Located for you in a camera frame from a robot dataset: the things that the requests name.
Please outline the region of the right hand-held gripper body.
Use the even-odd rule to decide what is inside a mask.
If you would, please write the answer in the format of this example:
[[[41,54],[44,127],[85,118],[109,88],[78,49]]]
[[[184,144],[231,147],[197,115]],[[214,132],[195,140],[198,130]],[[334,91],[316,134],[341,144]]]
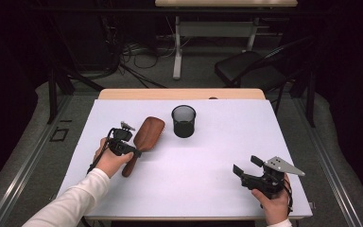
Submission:
[[[244,172],[241,185],[249,190],[258,189],[269,199],[284,189],[286,173],[298,176],[305,175],[302,170],[277,156],[263,162],[263,175],[256,177]]]

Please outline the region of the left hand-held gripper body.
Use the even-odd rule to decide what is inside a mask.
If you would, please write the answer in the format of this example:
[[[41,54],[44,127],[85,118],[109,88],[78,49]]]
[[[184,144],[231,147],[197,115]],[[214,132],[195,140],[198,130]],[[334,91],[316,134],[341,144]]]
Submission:
[[[128,144],[132,137],[134,128],[122,121],[119,128],[112,128],[109,132],[108,147],[116,156],[122,156],[130,152],[134,153],[135,148]]]

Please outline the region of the brown wooden hairbrush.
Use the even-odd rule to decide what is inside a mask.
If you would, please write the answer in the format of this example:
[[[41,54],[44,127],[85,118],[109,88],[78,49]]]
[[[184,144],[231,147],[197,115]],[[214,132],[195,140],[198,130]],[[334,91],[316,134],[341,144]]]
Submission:
[[[153,149],[164,130],[164,126],[165,122],[162,119],[154,116],[147,117],[139,131],[134,136],[133,143],[136,149],[141,152]],[[123,177],[128,177],[131,174],[138,158],[139,156],[133,155],[133,157],[127,162],[122,170]]]

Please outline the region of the black mesh pen cup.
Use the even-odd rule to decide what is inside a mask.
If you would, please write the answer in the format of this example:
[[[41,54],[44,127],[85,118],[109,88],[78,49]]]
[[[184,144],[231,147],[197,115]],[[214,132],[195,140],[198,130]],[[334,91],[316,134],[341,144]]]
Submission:
[[[180,105],[171,113],[174,133],[180,138],[188,138],[195,131],[196,111],[188,105]]]

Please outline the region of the person's left hand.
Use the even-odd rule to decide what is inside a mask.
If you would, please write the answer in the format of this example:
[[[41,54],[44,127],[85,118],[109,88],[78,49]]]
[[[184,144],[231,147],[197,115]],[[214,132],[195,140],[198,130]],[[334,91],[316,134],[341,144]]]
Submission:
[[[100,146],[95,152],[94,160],[99,158],[95,167],[102,170],[109,178],[111,178],[123,164],[131,160],[133,154],[128,153],[122,156],[116,156],[108,148],[102,150],[105,147],[105,142],[106,139],[102,138],[100,140]]]

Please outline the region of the person's right hand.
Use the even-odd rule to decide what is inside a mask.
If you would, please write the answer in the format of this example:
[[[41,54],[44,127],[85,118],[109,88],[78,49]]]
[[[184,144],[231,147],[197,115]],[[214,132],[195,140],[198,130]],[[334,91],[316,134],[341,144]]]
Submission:
[[[267,198],[258,189],[252,189],[252,195],[260,202],[266,218],[267,226],[281,222],[288,218],[290,198],[287,189],[290,188],[288,176],[285,175],[285,189],[272,199]]]

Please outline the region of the black metal stand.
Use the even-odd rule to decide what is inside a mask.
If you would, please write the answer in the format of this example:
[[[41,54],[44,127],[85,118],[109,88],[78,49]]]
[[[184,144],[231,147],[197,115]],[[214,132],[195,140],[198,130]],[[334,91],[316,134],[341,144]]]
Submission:
[[[304,97],[304,116],[311,127],[315,127],[315,85],[316,75],[314,73],[314,53],[308,52],[305,61],[302,63],[302,71],[296,77],[294,85],[290,90],[290,95],[294,98]]]
[[[57,88],[60,88],[66,96],[71,96],[76,91],[71,79],[78,80],[98,92],[102,91],[104,87],[82,76],[80,72],[63,61],[63,57],[58,52],[58,45],[61,42],[56,41],[54,35],[50,35],[49,32],[46,31],[44,40],[47,47],[47,58],[50,62],[50,73],[48,74],[48,123],[51,124],[59,114]]]

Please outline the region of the black folding chair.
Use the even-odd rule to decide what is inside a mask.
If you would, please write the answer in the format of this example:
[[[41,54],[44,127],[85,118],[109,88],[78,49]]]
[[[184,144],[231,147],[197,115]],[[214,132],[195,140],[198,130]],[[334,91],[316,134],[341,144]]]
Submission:
[[[307,36],[278,46],[264,56],[247,51],[217,62],[215,73],[226,87],[257,88],[266,93],[281,88],[303,72],[302,66],[293,66],[292,62],[314,41],[313,36]]]

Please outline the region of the white-legged wooden desk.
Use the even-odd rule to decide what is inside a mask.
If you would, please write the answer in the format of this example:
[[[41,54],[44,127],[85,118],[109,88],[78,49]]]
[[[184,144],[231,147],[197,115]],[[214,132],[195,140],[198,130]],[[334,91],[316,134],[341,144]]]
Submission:
[[[159,8],[175,9],[274,9],[295,8],[298,0],[155,0]],[[226,22],[223,19],[216,22],[200,20],[184,21],[175,17],[175,61],[173,79],[182,75],[182,44],[181,37],[246,37],[249,39],[247,50],[251,50],[255,39],[259,18],[247,21]]]

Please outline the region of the metal floor rail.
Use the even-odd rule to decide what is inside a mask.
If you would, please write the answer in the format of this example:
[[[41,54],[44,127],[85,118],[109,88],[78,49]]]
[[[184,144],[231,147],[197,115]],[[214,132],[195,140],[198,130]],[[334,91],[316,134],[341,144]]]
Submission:
[[[21,227],[56,198],[78,140],[75,98],[63,96],[59,113],[47,122],[41,101],[20,142],[0,173],[0,227]]]
[[[308,122],[305,113],[305,107],[303,102],[299,98],[293,98],[293,103],[296,110],[299,112],[299,116],[302,123],[310,137],[310,140],[317,153],[320,166],[325,174],[325,177],[331,187],[334,197],[337,201],[340,211],[346,220],[348,227],[363,227],[362,222],[356,213],[353,203],[348,196],[348,192],[342,184],[342,181],[337,175],[337,171],[333,166],[332,160],[315,128]]]

